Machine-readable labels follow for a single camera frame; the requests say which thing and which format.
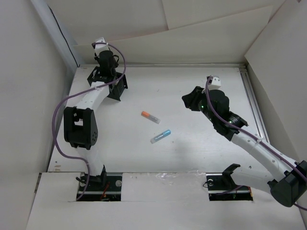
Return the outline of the blue highlighter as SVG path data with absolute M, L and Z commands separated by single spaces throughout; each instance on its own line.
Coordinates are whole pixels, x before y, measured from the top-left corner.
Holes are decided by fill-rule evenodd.
M 150 140 L 150 142 L 151 142 L 152 144 L 154 144 L 154 143 L 160 141 L 161 139 L 163 139 L 163 138 L 169 136 L 170 134 L 171 134 L 171 131 L 168 129 L 168 130 L 162 132 L 161 134 L 159 134 L 159 135 L 153 137 L 153 138 Z

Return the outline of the orange highlighter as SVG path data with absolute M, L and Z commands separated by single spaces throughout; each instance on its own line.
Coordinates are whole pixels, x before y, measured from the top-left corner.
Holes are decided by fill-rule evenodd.
M 145 111 L 142 111 L 141 115 L 149 120 L 151 120 L 152 122 L 156 123 L 156 124 L 159 124 L 160 123 L 160 119 L 145 112 Z

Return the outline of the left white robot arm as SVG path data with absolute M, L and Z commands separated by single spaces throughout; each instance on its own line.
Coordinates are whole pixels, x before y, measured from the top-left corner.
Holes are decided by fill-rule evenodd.
M 110 50 L 104 50 L 95 56 L 98 66 L 87 78 L 91 91 L 73 107 L 64 109 L 64 139 L 85 158 L 90 166 L 90 173 L 79 180 L 87 179 L 96 190 L 102 190 L 107 184 L 106 170 L 100 157 L 91 153 L 90 149 L 98 140 L 98 128 L 95 111 L 105 98 L 120 101 L 120 96 L 127 88 L 125 78 L 119 79 L 121 73 L 116 72 L 119 56 Z

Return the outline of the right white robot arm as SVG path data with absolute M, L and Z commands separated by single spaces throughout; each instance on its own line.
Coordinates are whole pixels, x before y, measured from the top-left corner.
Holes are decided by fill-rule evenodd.
M 307 162 L 287 157 L 256 136 L 239 115 L 230 111 L 229 98 L 221 90 L 197 86 L 182 96 L 185 107 L 203 113 L 218 134 L 245 150 L 266 171 L 244 169 L 233 163 L 222 172 L 223 186 L 235 189 L 248 186 L 259 189 L 285 207 L 292 207 L 307 191 Z

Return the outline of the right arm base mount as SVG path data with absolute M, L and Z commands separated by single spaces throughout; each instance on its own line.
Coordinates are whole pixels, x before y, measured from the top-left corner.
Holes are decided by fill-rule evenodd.
M 253 201 L 250 187 L 237 185 L 231 178 L 239 167 L 239 164 L 232 164 L 223 172 L 206 173 L 203 188 L 208 190 L 209 201 Z

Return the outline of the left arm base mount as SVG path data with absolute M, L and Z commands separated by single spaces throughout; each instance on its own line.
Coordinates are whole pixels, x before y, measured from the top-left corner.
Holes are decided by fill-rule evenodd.
M 106 173 L 102 184 L 90 180 L 84 195 L 78 201 L 121 201 L 122 174 Z

